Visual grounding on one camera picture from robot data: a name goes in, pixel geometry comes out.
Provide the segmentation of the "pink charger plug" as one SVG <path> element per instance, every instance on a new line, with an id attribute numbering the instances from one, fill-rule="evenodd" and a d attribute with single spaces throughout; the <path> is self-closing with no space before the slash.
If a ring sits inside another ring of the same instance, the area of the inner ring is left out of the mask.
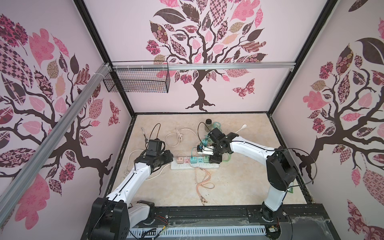
<path id="1" fill-rule="evenodd" d="M 177 164 L 183 164 L 184 163 L 184 158 L 183 157 L 177 157 L 176 158 Z"/>

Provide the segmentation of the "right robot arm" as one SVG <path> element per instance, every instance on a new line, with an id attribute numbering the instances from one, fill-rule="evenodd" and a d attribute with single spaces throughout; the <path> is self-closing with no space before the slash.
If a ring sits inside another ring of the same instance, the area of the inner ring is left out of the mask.
<path id="1" fill-rule="evenodd" d="M 263 164 L 267 170 L 270 184 L 267 198 L 263 202 L 263 208 L 269 212 L 276 212 L 288 192 L 294 186 L 294 180 L 298 175 L 298 169 L 289 151 L 279 147 L 277 149 L 261 146 L 240 137 L 236 133 L 225 135 L 219 129 L 214 128 L 208 133 L 212 141 L 213 154 L 210 162 L 220 164 L 222 155 L 242 154 Z"/>

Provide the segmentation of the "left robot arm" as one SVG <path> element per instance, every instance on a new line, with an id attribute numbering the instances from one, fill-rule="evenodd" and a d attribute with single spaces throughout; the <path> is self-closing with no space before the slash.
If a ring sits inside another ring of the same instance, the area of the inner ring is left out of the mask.
<path id="1" fill-rule="evenodd" d="M 146 149 L 134 161 L 134 167 L 118 187 L 104 198 L 97 198 L 91 208 L 88 240 L 125 240 L 132 227 L 154 218 L 155 205 L 139 201 L 129 204 L 145 180 L 173 161 L 165 142 L 149 140 Z"/>

